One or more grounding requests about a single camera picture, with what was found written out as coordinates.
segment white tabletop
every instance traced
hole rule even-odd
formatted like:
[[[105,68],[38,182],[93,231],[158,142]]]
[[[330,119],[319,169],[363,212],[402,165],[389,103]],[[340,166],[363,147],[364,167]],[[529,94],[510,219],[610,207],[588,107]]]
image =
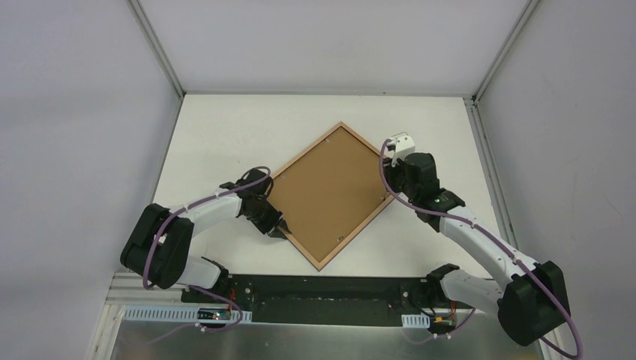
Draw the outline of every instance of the white tabletop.
[[[406,131],[418,151],[435,157],[442,186],[464,199],[497,233],[461,98],[188,95],[154,201],[185,204],[234,182],[251,167],[266,165],[275,171],[340,121],[378,148],[385,138]],[[261,235],[244,218],[198,235],[190,253],[216,260],[236,274],[408,277],[454,263],[487,277],[461,247],[396,201],[321,272],[291,243]]]

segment gray floor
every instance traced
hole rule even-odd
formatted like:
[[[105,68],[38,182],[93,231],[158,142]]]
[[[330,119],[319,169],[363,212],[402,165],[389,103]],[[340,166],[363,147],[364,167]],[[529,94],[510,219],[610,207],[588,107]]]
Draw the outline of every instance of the gray floor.
[[[303,359],[303,360],[509,360],[540,359],[536,346],[510,340],[495,319],[476,314],[451,340],[413,342],[430,336],[424,329],[246,324],[217,334],[187,327],[152,345],[140,345],[180,324],[124,321],[112,360],[128,359]]]

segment white wall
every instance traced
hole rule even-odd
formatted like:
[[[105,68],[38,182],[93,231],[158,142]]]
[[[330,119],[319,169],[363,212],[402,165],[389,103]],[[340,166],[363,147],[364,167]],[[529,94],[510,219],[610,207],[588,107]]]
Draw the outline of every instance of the white wall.
[[[3,1],[0,48],[0,357],[83,359],[179,102],[125,1]]]
[[[188,91],[473,94],[526,0],[146,0]]]
[[[565,272],[585,359],[635,354],[635,19],[633,0],[543,1],[480,106],[515,235]]]

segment brown board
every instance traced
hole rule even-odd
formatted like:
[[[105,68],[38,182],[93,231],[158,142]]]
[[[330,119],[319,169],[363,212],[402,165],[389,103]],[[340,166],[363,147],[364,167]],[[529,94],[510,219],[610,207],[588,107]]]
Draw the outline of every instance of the brown board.
[[[287,238],[321,270],[390,202],[380,152],[344,123],[274,175],[268,201],[283,212]]]

